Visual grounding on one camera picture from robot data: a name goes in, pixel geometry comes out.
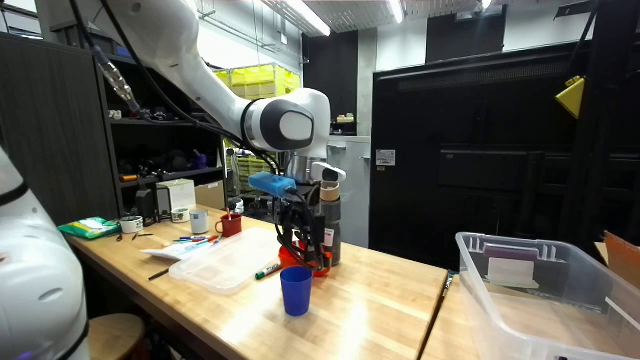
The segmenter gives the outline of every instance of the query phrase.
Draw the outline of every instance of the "green marker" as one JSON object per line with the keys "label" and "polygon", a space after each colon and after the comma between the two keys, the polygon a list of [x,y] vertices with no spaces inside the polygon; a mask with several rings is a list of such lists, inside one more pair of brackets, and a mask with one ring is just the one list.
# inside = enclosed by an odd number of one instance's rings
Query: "green marker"
{"label": "green marker", "polygon": [[263,271],[255,274],[255,279],[256,280],[260,280],[261,278],[270,275],[278,270],[280,270],[282,268],[282,265],[280,264],[275,264],[275,265],[271,265],[268,268],[264,269]]}

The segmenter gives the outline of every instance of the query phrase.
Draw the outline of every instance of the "stool seat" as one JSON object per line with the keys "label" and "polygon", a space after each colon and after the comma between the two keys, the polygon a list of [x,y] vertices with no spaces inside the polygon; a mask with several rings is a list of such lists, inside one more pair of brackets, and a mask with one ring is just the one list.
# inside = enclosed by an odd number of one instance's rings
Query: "stool seat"
{"label": "stool seat", "polygon": [[92,360],[128,358],[145,335],[142,319],[131,314],[101,316],[89,321],[89,353]]}

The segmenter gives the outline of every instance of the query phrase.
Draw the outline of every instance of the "ceiling light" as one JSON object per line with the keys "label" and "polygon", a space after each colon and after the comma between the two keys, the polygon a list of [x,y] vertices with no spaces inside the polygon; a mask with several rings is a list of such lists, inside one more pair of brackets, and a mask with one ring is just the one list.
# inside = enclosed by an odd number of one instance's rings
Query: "ceiling light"
{"label": "ceiling light", "polygon": [[394,12],[394,16],[396,17],[396,21],[398,21],[398,24],[400,24],[404,17],[400,0],[388,0],[388,1],[389,1],[389,5],[391,5],[391,11]]}
{"label": "ceiling light", "polygon": [[325,24],[302,0],[286,0],[286,2],[293,10],[300,14],[300,16],[304,17],[311,26],[326,36],[331,35],[329,25]]}

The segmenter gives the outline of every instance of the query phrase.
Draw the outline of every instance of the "white box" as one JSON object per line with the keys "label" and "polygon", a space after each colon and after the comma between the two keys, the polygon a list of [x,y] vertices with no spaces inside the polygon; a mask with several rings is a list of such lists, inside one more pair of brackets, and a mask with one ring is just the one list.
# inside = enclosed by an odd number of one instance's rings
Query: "white box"
{"label": "white box", "polygon": [[193,180],[178,179],[165,181],[156,185],[158,188],[168,188],[171,199],[171,210],[178,208],[194,209],[196,206],[196,190]]}

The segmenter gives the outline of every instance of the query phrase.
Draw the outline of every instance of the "black tool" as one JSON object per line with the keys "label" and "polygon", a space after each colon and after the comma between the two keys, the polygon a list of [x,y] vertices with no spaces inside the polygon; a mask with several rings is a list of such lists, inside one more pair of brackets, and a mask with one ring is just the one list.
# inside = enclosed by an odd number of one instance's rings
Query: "black tool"
{"label": "black tool", "polygon": [[151,275],[151,277],[149,277],[149,281],[151,280],[156,280],[158,277],[166,275],[169,273],[169,268],[166,268],[164,270],[162,270],[161,272],[155,274],[155,275]]}

